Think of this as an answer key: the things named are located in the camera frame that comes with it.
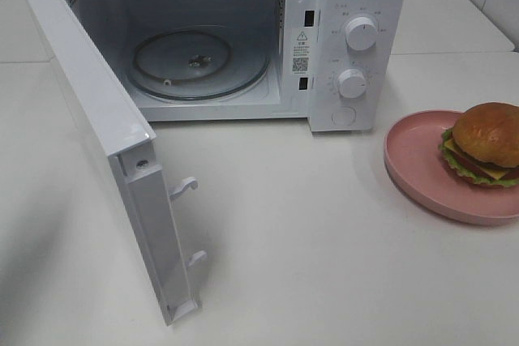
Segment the round white door button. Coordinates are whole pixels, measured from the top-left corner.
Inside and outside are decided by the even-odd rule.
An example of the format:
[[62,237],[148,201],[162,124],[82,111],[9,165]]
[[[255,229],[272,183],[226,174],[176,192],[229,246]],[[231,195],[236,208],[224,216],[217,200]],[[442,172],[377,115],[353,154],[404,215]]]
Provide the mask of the round white door button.
[[351,107],[338,109],[332,114],[332,123],[337,126],[350,126],[356,120],[356,111]]

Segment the white microwave knob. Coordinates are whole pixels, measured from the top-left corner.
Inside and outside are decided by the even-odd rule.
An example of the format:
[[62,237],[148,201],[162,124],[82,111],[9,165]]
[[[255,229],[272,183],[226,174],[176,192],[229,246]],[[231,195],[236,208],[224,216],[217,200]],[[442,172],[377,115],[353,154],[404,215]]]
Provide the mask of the white microwave knob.
[[356,15],[346,22],[346,44],[353,50],[363,51],[372,47],[378,36],[378,23],[369,15]]
[[344,70],[337,77],[337,89],[343,98],[358,98],[367,90],[366,77],[358,69]]

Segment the white microwave door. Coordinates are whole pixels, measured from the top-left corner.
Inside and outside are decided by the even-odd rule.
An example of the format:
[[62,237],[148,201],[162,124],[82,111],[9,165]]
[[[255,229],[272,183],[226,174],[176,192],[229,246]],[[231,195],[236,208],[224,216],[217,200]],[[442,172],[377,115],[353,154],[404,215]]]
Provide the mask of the white microwave door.
[[169,187],[157,161],[155,132],[77,20],[66,0],[26,0],[88,160],[133,228],[166,324],[199,308],[173,202],[198,187],[186,177]]

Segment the pink round plate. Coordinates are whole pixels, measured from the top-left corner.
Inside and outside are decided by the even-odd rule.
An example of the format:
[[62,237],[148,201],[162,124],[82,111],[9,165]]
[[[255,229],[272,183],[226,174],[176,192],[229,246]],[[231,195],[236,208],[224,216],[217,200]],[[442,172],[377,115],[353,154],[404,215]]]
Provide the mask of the pink round plate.
[[384,140],[384,163],[395,184],[425,208],[451,220],[503,225],[518,220],[518,188],[469,184],[441,155],[441,134],[460,112],[428,110],[395,123]]

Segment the toy burger with lettuce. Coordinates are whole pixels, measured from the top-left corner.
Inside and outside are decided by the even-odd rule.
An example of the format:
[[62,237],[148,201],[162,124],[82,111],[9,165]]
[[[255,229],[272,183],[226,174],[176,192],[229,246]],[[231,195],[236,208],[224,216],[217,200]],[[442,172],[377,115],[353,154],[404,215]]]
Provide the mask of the toy burger with lettuce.
[[489,102],[464,113],[441,135],[445,164],[469,184],[518,185],[518,107]]

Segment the white warning label sticker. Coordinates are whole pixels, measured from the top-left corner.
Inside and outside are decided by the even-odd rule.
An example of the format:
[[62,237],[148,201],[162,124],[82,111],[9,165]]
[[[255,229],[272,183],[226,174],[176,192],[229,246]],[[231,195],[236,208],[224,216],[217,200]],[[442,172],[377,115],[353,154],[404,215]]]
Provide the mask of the white warning label sticker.
[[291,70],[296,75],[308,73],[311,60],[311,37],[304,29],[294,28],[291,34]]

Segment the white microwave oven body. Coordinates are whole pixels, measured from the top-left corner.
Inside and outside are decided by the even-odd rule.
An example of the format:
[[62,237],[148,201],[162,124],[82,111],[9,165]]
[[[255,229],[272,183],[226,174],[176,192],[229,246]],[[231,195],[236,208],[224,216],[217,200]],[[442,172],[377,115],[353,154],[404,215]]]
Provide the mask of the white microwave oven body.
[[[314,132],[369,130],[384,84],[403,0],[66,0],[102,57],[148,122],[304,118]],[[356,51],[344,27],[356,15],[378,23],[376,43]],[[211,100],[166,100],[136,87],[127,77],[134,48],[150,36],[218,25],[263,39],[270,62],[248,88]],[[291,70],[291,34],[311,37],[308,73]],[[337,89],[344,70],[358,69],[367,90],[346,99]],[[332,123],[332,114],[354,108],[350,126]]]

